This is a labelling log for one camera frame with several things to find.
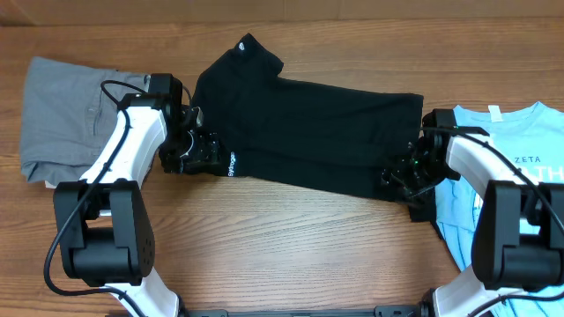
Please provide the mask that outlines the black t-shirt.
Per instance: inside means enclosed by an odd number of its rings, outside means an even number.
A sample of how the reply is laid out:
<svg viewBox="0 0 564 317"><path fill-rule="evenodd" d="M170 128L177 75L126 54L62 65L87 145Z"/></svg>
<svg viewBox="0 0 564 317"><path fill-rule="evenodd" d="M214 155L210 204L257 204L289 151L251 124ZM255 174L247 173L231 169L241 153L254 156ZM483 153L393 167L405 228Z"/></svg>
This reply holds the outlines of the black t-shirt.
<svg viewBox="0 0 564 317"><path fill-rule="evenodd" d="M423 96L286 79L283 67L246 34L199 76L192 104L226 147L223 174L396 200L382 174L417 140Z"/></svg>

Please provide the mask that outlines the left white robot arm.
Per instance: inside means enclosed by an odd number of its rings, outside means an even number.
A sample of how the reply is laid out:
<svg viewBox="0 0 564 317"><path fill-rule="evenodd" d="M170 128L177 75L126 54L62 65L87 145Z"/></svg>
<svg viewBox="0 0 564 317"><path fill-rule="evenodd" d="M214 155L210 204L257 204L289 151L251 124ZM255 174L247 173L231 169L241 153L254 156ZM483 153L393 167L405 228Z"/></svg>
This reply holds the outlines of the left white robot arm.
<svg viewBox="0 0 564 317"><path fill-rule="evenodd" d="M229 159L203 112L171 74L152 74L147 88L128 85L117 124L101 155L77 181L53 196L57 234L43 266L46 286L65 297L114 296L131 316L186 316L182 297L154 267L155 237L141 187L159 158L167 173L221 175Z"/></svg>

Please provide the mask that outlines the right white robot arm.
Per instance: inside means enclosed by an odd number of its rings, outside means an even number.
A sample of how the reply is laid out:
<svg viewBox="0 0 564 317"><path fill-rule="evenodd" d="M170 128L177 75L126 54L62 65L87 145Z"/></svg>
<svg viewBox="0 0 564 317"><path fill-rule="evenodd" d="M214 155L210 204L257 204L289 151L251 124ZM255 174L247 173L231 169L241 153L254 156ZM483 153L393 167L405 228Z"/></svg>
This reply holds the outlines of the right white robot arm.
<svg viewBox="0 0 564 317"><path fill-rule="evenodd" d="M382 182L417 208L441 181L466 179L483 200L471 266L418 304L378 306L375 315L482 316L511 299L543 301L539 291L563 284L562 185L526 176L484 129L458 125L451 110L426 114L420 130Z"/></svg>

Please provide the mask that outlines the grey folded trousers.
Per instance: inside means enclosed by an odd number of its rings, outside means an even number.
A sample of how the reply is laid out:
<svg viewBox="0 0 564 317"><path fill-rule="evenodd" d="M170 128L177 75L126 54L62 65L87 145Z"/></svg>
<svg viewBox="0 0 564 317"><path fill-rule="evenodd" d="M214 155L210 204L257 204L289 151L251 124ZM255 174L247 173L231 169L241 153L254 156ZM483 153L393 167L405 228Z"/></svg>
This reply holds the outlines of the grey folded trousers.
<svg viewBox="0 0 564 317"><path fill-rule="evenodd" d="M115 129L116 105L100 89L115 80L148 89L144 73L95 69L34 57L27 70L19 142L29 183L76 181L96 161Z"/></svg>

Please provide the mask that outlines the light blue printed t-shirt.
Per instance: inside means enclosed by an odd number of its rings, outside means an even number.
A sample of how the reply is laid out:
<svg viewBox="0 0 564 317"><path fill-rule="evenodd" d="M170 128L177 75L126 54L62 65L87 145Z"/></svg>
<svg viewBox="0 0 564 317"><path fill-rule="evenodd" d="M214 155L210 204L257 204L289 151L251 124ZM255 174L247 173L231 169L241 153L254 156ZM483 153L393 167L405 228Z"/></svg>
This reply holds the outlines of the light blue printed t-shirt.
<svg viewBox="0 0 564 317"><path fill-rule="evenodd" d="M563 182L563 113L536 102L524 109L503 113L454 108L460 126L481 127L494 146L532 181ZM438 224L460 270L471 265L471 243L482 208L482 199L462 178L445 180L435 188Z"/></svg>

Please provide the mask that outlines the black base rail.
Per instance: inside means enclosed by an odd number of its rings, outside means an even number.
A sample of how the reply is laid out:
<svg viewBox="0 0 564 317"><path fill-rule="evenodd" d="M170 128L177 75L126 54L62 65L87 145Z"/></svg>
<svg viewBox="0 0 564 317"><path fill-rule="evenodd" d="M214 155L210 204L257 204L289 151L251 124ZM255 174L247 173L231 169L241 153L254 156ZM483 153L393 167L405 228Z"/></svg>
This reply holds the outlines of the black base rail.
<svg viewBox="0 0 564 317"><path fill-rule="evenodd" d="M216 310L185 310L184 317L427 317L427 308L419 305L376 306L371 309L288 310L229 312Z"/></svg>

